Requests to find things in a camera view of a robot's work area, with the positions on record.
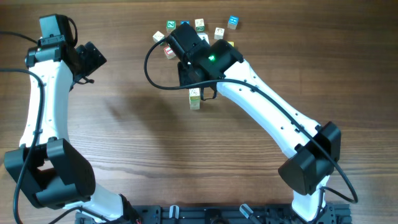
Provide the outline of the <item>white block yellow side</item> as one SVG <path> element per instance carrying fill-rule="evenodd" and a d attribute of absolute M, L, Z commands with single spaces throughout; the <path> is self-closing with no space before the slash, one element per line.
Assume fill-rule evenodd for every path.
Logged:
<path fill-rule="evenodd" d="M 189 100 L 190 101 L 200 100 L 200 97 L 201 97 L 200 88 L 190 88 L 189 89 Z"/>

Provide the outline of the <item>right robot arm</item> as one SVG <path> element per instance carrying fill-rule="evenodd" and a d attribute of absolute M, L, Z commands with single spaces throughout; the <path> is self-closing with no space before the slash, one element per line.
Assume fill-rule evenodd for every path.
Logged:
<path fill-rule="evenodd" d="M 341 131 L 320 126 L 267 86 L 243 55 L 225 40 L 213 45 L 186 23 L 166 38 L 180 62 L 180 85 L 203 83 L 240 106 L 280 147 L 287 161 L 278 173 L 294 191 L 293 211 L 313 221 L 326 203 L 321 193 L 340 158 Z"/>

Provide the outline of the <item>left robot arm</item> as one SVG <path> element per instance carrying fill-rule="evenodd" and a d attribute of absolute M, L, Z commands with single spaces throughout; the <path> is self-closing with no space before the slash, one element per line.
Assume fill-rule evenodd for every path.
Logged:
<path fill-rule="evenodd" d="M 42 36 L 25 57 L 30 101 L 24 133 L 4 165 L 16 182 L 14 195 L 24 194 L 35 208 L 76 213 L 77 223 L 140 223 L 129 201 L 95 180 L 91 164 L 70 144 L 68 97 L 76 84 L 106 59 L 91 43 L 78 45 L 74 21 L 51 14 L 39 19 Z"/>

